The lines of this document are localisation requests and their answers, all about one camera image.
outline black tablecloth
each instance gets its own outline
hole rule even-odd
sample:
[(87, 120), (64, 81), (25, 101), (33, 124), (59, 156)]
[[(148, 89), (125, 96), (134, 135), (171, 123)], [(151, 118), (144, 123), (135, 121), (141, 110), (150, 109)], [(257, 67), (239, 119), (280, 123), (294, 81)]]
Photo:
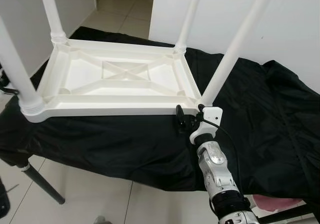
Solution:
[[(84, 27), (72, 38), (171, 46)], [(185, 56), (203, 93), (223, 55), (187, 49)], [(35, 86), (44, 68), (33, 76)], [(239, 59), (214, 106), (223, 109), (221, 126), (239, 150), (245, 193), (320, 199), (319, 94), (276, 61), (261, 66)], [(169, 115), (89, 116), (35, 124), (26, 121), (14, 97), (0, 115), (0, 158), (23, 165), (36, 154), (163, 190), (204, 190), (189, 134), (179, 134), (175, 122)], [(216, 137), (236, 178), (229, 140), (219, 131)]]

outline black cable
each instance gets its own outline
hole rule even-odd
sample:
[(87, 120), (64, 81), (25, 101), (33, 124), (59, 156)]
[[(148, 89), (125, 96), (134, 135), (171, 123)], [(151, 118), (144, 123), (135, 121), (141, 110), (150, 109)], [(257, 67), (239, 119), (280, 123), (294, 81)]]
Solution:
[(235, 159), (236, 159), (236, 163), (237, 163), (236, 164), (236, 170), (237, 170), (236, 172), (237, 172), (237, 177), (238, 177), (238, 189), (239, 189), (239, 192), (243, 195), (244, 193), (243, 193), (242, 184), (241, 184), (240, 162), (239, 162), (239, 157), (238, 157), (238, 151), (236, 149), (236, 145), (235, 145), (234, 141), (232, 140), (231, 136), (229, 135), (229, 133), (226, 130), (224, 130), (222, 127), (220, 127), (220, 126), (218, 126), (208, 120), (205, 120), (203, 115), (201, 116), (200, 120), (209, 124), (209, 125), (213, 125), (218, 130), (221, 130), (230, 139), (231, 144), (234, 148), (233, 150), (235, 151), (234, 153), (235, 153), (235, 157), (236, 157)]
[(212, 210), (212, 212), (216, 215), (216, 212), (215, 212), (215, 210), (214, 210), (214, 208), (212, 206), (212, 202), (210, 200), (210, 197), (209, 197), (209, 206), (210, 206), (210, 209)]

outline white wall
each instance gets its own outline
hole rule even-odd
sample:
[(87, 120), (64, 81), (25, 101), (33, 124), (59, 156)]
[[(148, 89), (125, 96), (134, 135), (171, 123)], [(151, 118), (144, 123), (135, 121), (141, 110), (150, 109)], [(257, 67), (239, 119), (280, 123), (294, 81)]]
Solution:
[[(154, 0), (149, 39), (174, 44), (190, 0)], [(188, 46), (225, 53), (254, 0), (201, 0)], [(272, 0), (242, 57), (276, 60), (320, 93), (320, 0)]]
[[(95, 8), (95, 0), (56, 0), (69, 36)], [(42, 0), (0, 0), (0, 15), (29, 75), (52, 51), (50, 29)]]

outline robotic arm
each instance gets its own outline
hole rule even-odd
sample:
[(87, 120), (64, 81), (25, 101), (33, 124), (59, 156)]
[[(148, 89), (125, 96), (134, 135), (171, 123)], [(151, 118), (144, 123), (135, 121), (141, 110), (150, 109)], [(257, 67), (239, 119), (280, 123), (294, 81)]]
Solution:
[(227, 158), (214, 141), (220, 125), (222, 109), (199, 106), (198, 128), (190, 136), (197, 147), (199, 166), (219, 224), (259, 224), (250, 202), (239, 191), (227, 167)]

